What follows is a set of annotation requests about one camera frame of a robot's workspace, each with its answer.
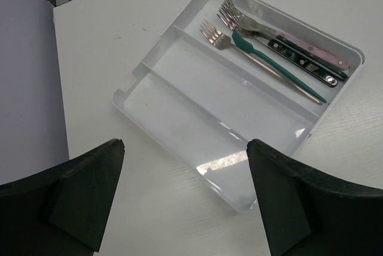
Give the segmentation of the long silver fork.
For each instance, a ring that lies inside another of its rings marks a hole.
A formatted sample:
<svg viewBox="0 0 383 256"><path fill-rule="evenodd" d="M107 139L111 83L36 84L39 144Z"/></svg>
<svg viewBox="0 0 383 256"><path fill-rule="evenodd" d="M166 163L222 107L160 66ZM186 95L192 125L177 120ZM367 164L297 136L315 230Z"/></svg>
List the long silver fork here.
<svg viewBox="0 0 383 256"><path fill-rule="evenodd" d="M228 48L234 48L236 51L242 53L244 56L248 57L251 61L253 61L258 67L262 68L264 71L266 71L268 74L276 78L282 83L285 83L286 86L289 86L291 89L295 90L296 92L300 93L302 96L310 99L311 101L315 102L316 104L322 105L323 103L320 102L318 99L316 99L313 96L310 96L308 93L303 92L301 89L296 87L294 84L289 82L288 79L285 78L282 74L280 74L278 71L276 71L271 65L268 65L264 60L261 58L244 52L240 48L238 48L235 43L232 43L232 39L230 36L222 33L218 29L216 29L210 22L207 20L204 20L204 22L198 27L202 35L209 41L209 43L219 49L219 50L225 50Z"/></svg>

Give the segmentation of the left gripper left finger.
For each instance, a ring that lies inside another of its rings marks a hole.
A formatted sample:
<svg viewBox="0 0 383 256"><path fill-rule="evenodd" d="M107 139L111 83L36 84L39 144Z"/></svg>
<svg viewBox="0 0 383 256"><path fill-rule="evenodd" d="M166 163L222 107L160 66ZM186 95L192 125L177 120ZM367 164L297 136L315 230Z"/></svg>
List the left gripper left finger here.
<svg viewBox="0 0 383 256"><path fill-rule="evenodd" d="M81 156L1 185L1 255L99 252L124 160L112 139Z"/></svg>

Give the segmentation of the teal plastic fork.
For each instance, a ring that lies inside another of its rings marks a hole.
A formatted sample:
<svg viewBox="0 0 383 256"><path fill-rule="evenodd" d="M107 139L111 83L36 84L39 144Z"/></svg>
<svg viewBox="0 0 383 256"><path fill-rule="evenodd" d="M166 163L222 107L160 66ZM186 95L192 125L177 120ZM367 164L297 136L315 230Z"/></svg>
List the teal plastic fork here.
<svg viewBox="0 0 383 256"><path fill-rule="evenodd" d="M246 53L253 54L262 60L264 60L268 65L271 65L276 71L278 71L280 74L285 76L286 79L289 80L292 84L294 84L296 87L301 89L303 92L308 93L310 96L315 97L322 103L326 103L327 101L325 98L323 98L319 93L317 93L314 89L310 88L307 84L305 84L302 80L297 78L294 74L292 74L290 71L286 70L284 67L279 65L276 61L265 55L259 50L256 50L253 45L246 41L242 35L235 29L232 32L232 38L234 40L235 45L243 50Z"/></svg>

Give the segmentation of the fork with teal handle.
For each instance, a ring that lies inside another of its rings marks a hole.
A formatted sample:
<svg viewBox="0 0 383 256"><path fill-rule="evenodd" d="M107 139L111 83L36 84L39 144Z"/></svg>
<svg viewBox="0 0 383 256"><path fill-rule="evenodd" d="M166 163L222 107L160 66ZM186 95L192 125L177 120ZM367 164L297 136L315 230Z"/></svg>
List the fork with teal handle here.
<svg viewBox="0 0 383 256"><path fill-rule="evenodd" d="M309 54L305 54L303 52L303 49L299 48L297 45L294 45L292 42L290 42L289 40L284 39L281 36L273 36L273 37L278 38L284 44L287 44L287 45L291 46L292 48L298 49L305 56L308 56L310 59L314 60L317 64L319 64L322 68L324 68L328 72L332 73L338 80L340 80L340 81L347 80L347 78L348 78L347 74L344 71L340 70L339 68L333 66L331 63L326 62L324 60L321 60L320 58L318 58L316 56L311 57Z"/></svg>

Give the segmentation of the fork with pink handle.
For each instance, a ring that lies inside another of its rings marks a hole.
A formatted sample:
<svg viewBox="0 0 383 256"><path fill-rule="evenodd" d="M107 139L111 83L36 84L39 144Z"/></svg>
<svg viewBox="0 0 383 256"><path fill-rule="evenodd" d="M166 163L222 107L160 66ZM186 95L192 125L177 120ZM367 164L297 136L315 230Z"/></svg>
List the fork with pink handle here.
<svg viewBox="0 0 383 256"><path fill-rule="evenodd" d="M297 45L299 48L303 49L305 54L309 54L311 57L318 57L321 60L331 63L333 66L339 68L342 71L346 71L349 68L349 63L340 57L334 56L326 51L323 51L320 48L313 46L310 43L302 41L301 39L289 35L283 31L279 31L273 28L270 28L266 25L258 23L251 17L243 14L239 11L232 0L224 0L223 8L228 11L228 14L233 17L234 21L238 23L242 28L252 30L252 31L263 31L269 33L273 36L281 36L286 40L289 40L294 45Z"/></svg>

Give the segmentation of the fork with black handle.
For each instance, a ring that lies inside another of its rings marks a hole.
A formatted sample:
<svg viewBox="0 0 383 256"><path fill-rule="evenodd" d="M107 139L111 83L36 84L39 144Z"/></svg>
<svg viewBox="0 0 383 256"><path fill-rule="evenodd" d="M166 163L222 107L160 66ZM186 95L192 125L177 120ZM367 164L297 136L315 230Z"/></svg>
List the fork with black handle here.
<svg viewBox="0 0 383 256"><path fill-rule="evenodd" d="M237 23L235 23L234 19L230 17L226 11L224 11L223 8L218 9L217 15L222 20L222 22L225 23L226 26L228 26L231 30L236 29L242 37L256 39L259 42L261 42L261 39L265 39L266 42L263 41L264 45L268 46L271 50L278 53L289 62L297 65L308 74L320 80L322 83L331 88L334 88L338 85L339 81L332 73L322 68L314 60L310 59L308 56L305 56L298 49L284 44L278 38L270 36L267 33L252 30L249 31L240 27Z"/></svg>

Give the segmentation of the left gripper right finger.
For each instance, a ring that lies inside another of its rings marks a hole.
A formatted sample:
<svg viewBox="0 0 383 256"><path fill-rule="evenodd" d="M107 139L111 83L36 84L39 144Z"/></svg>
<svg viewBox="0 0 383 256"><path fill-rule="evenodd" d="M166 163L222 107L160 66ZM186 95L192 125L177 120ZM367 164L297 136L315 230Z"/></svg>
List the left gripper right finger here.
<svg viewBox="0 0 383 256"><path fill-rule="evenodd" d="M290 158L259 139L248 163L271 255L382 255L382 190Z"/></svg>

